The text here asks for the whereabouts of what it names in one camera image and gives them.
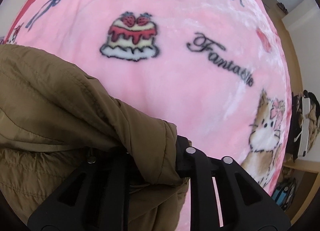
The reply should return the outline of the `brown puffer jacket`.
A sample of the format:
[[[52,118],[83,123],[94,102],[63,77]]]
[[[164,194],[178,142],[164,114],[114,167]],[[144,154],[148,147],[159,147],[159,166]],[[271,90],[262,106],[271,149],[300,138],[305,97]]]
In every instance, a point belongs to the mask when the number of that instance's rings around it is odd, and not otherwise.
[[[75,64],[1,46],[1,192],[23,223],[82,162],[118,146],[134,162],[129,230],[175,230],[188,190],[177,139],[174,124],[113,98]]]

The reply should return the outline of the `white black shoe box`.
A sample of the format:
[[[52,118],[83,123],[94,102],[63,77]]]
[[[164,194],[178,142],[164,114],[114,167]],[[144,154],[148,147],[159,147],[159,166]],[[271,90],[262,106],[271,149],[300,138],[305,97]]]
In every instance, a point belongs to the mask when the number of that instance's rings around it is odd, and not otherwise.
[[[296,119],[297,126],[293,137],[293,160],[311,150],[319,135],[319,101],[307,90],[297,95]]]

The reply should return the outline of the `pink cartoon fleece blanket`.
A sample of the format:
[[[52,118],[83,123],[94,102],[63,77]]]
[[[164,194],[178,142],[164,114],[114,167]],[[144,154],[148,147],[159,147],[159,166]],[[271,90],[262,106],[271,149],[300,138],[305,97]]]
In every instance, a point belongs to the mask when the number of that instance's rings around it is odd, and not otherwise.
[[[289,230],[241,166],[269,64],[261,0],[27,0],[4,44],[44,50],[108,94],[176,126],[212,162],[219,230]],[[133,159],[116,146],[82,162],[14,230],[129,230]],[[190,179],[175,230],[190,230]]]

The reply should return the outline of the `blue toy car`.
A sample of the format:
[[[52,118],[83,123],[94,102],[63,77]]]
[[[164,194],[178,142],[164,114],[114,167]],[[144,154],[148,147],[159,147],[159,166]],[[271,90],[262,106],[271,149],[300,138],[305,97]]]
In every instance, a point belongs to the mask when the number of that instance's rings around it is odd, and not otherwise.
[[[297,180],[295,178],[283,180],[283,182],[276,186],[271,197],[283,211],[286,211],[292,204],[296,194],[296,188]]]

